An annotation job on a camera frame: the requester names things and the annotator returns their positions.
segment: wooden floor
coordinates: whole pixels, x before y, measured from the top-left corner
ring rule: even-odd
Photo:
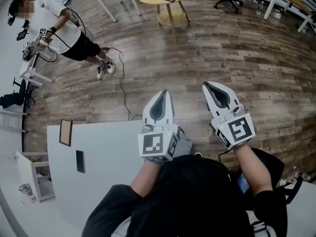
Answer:
[[[169,90],[175,123],[191,137],[194,151],[217,159],[225,149],[209,127],[202,83],[223,83],[251,114],[257,132],[251,146],[281,159],[284,176],[297,170],[316,173],[316,37],[296,31],[301,18],[274,8],[264,20],[267,4],[257,15],[258,4],[251,0],[243,0],[239,14],[229,3],[214,9],[218,0],[184,0],[191,23],[176,27],[175,44],[171,29],[158,26],[154,5],[137,1],[143,13],[138,16],[131,1],[123,1],[105,0],[116,23],[96,0],[73,0],[71,8],[96,43],[124,53],[122,86],[133,115],[142,114],[155,93]],[[46,127],[59,124],[61,118],[75,123],[127,120],[119,53],[111,50],[108,55],[117,71],[101,81],[96,67],[87,62],[39,60],[37,70],[54,82],[34,91],[36,104],[25,124],[26,151],[45,151]],[[222,158],[226,166],[237,167],[232,153]]]

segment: person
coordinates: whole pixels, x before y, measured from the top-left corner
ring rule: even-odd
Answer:
[[[269,171],[247,144],[234,154],[250,185],[255,216],[277,237],[286,237],[285,196],[273,190]],[[250,237],[255,234],[249,221],[228,169],[185,155],[163,165],[145,161],[129,186],[112,186],[82,237]],[[124,234],[117,232],[124,228]]]
[[[13,0],[8,13],[13,17],[29,20],[29,33],[34,38],[40,29],[49,29],[41,40],[49,44],[56,53],[76,61],[86,60],[98,64],[98,80],[102,79],[105,69],[110,75],[114,74],[113,61],[106,56],[98,44],[91,42],[69,20],[70,14],[63,4],[56,0]]]

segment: hair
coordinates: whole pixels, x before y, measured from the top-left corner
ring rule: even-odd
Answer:
[[[16,17],[19,11],[19,6],[23,4],[23,0],[13,0],[9,7],[9,14]]]

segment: white t-shirt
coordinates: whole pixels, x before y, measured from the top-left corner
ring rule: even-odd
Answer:
[[[42,0],[34,1],[34,13],[29,19],[29,33],[33,38],[37,36],[41,28],[48,30],[53,27],[60,16],[60,13],[66,7],[57,2],[56,0]],[[56,34],[61,38],[69,47],[72,47],[80,37],[81,31],[72,23],[67,21],[64,26],[59,29]],[[53,35],[49,47],[57,53],[64,53],[69,48],[62,43],[58,37]]]

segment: shelf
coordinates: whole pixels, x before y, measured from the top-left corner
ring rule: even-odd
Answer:
[[[180,25],[187,22],[185,13],[181,9],[171,9],[172,19],[174,25]],[[169,14],[167,10],[162,10],[157,15],[157,20],[162,25],[170,26],[171,22],[169,20]]]

